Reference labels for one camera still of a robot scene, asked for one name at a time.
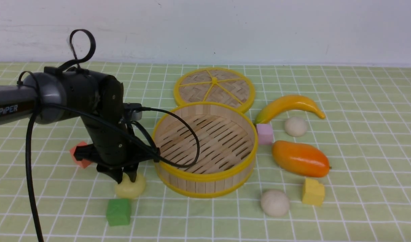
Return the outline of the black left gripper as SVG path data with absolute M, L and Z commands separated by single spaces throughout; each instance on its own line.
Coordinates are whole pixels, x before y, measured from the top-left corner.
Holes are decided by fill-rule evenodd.
M 75 147 L 75 161 L 89 161 L 117 184 L 123 172 L 136 182 L 140 162 L 158 161 L 160 150 L 137 122 L 123 119 L 123 84 L 107 75 L 98 81 L 99 101 L 90 115 L 81 115 L 92 144 Z

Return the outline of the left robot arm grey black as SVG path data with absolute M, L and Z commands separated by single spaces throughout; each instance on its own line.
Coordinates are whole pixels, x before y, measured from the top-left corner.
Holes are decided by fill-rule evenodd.
M 122 174 L 135 182 L 138 164 L 158 162 L 160 150 L 135 137 L 128 124 L 129 108 L 123 102 L 124 87 L 114 76 L 90 71 L 61 75 L 33 73 L 15 86 L 0 86 L 0 125 L 31 117 L 51 124 L 76 117 L 81 120 L 92 144 L 74 149 L 74 160 L 97 164 L 97 171 L 121 183 Z

